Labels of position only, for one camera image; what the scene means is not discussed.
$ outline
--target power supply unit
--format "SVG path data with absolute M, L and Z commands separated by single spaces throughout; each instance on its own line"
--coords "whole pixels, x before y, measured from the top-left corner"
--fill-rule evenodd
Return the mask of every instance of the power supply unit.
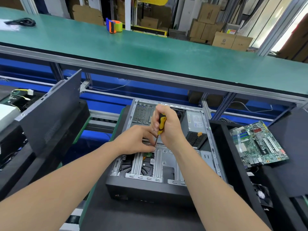
M 186 110 L 181 128 L 187 141 L 199 149 L 207 139 L 206 129 L 200 112 Z

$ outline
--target white device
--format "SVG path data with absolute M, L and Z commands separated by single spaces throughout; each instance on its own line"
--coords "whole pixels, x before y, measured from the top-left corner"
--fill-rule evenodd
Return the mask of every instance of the white device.
M 0 104 L 0 132 L 8 127 L 19 114 L 17 107 Z

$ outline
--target black cable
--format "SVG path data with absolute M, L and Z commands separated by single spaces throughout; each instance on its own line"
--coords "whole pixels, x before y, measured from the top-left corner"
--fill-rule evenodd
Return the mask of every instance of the black cable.
M 36 22 L 30 18 L 20 18 L 16 20 L 6 21 L 4 23 L 7 25 L 21 25 L 24 27 L 34 27 L 36 25 Z

